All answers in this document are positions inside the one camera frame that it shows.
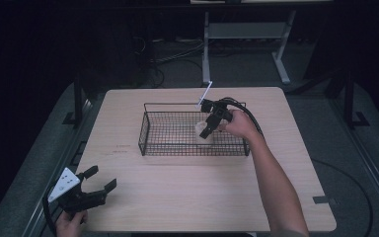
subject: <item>forearm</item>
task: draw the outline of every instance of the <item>forearm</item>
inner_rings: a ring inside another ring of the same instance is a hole
[[[298,195],[264,138],[256,133],[248,140],[271,233],[293,230],[308,236]]]

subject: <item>human arm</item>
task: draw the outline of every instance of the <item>human arm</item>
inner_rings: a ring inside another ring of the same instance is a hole
[[[88,219],[88,212],[83,210],[75,213],[73,218],[70,214],[63,211],[56,221],[57,237],[79,237],[81,235],[81,222],[86,222]]]
[[[249,142],[271,235],[290,230],[309,236],[298,195],[270,152],[264,137],[245,113],[230,113],[233,115],[232,121],[218,128]]]

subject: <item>human hand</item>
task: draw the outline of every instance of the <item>human hand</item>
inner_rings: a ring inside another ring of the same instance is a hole
[[[79,237],[81,235],[81,222],[86,223],[88,211],[77,212],[75,216],[68,214],[63,210],[56,221],[57,237]]]
[[[217,127],[219,130],[226,130],[232,135],[242,137],[247,140],[250,140],[254,138],[254,136],[260,134],[249,116],[243,111],[229,110],[229,113],[233,116],[232,121],[227,124],[220,124]]]

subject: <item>white stand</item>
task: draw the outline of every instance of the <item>white stand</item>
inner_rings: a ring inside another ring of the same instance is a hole
[[[210,81],[210,66],[208,61],[208,44],[210,39],[281,39],[276,52],[272,53],[273,61],[283,84],[289,84],[290,79],[282,63],[282,55],[287,45],[291,26],[296,11],[291,11],[286,22],[276,23],[209,23],[208,12],[204,21],[204,54],[202,56],[202,82]]]

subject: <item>wire basket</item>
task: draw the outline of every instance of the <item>wire basket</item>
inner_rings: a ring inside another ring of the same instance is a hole
[[[141,154],[152,156],[248,156],[250,149],[245,139],[226,131],[213,131],[213,143],[200,144],[195,125],[209,114],[202,112],[148,112],[141,125],[139,148]]]

